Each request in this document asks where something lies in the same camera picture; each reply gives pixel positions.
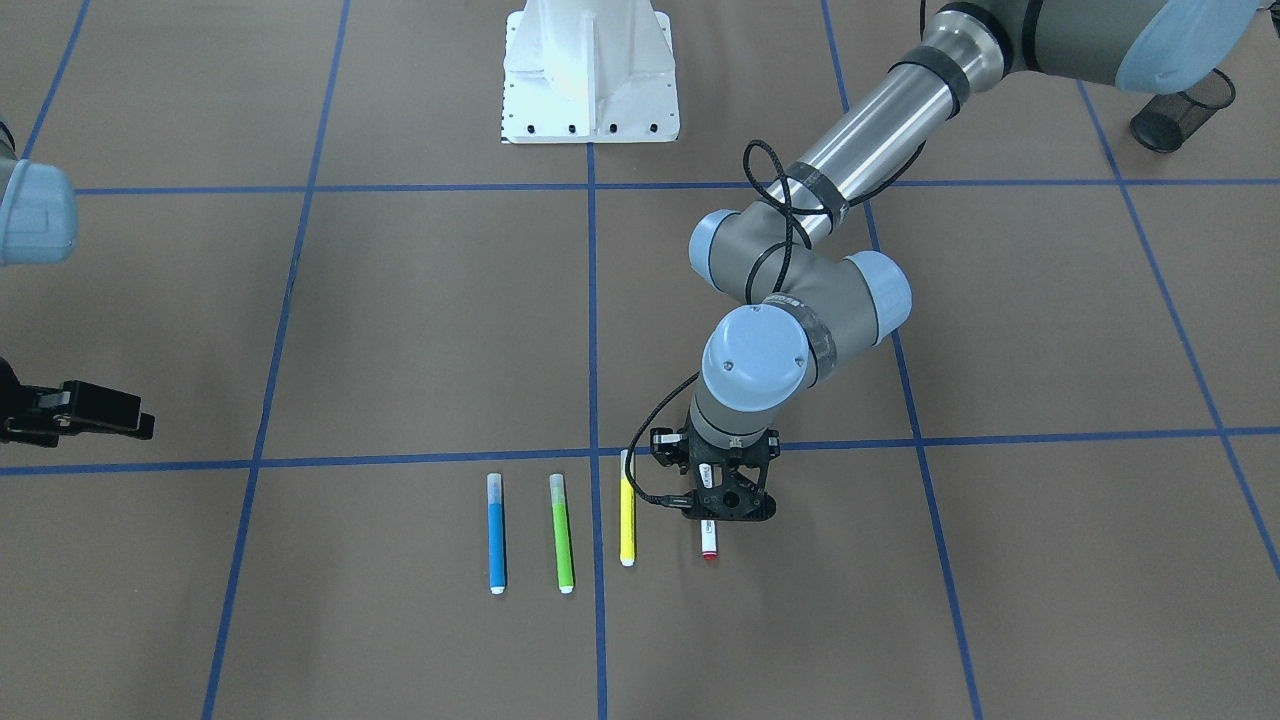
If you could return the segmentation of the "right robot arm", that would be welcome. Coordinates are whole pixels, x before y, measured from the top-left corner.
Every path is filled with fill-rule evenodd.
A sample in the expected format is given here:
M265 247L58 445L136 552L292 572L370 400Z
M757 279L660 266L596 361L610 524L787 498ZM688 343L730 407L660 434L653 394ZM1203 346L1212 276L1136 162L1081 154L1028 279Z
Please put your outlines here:
M60 169L22 159L10 128L1 126L3 265L52 264L76 249L78 213L69 177ZM81 434L148 441L155 418L141 398L84 380L59 387L22 383L1 361L1 441L56 448Z

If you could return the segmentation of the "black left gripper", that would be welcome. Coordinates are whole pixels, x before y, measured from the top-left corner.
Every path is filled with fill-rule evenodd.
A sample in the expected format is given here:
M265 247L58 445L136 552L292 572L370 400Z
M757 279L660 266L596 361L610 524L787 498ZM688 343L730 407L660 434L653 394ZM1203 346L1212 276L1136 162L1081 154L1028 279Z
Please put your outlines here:
M780 456L776 432L746 448L719 448L692 433L684 471L692 482L684 516L690 520L767 521L776 501L765 488L771 462Z

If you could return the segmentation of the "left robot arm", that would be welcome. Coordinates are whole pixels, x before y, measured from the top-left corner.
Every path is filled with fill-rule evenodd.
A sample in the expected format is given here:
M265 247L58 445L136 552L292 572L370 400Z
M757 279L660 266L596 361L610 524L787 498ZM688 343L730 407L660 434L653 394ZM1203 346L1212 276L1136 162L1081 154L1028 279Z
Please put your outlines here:
M736 307L713 329L677 430L650 450L691 480L646 495L694 521L764 521L781 447L774 419L795 396L881 345L909 318L901 268L877 251L817 252L849 214L887 190L929 136L1012 73L1172 94L1203 79L1240 41L1253 1L955 1L920 42L796 161L751 181L745 209L704 217L691 268Z

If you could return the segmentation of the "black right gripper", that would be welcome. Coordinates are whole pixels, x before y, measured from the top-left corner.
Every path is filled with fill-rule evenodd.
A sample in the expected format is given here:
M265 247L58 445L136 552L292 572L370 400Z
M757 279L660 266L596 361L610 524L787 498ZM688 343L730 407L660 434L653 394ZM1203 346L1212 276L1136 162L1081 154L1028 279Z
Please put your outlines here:
M154 438L155 416L141 398L84 380L61 386L24 386L1 360L1 442L55 448L64 436L114 434Z

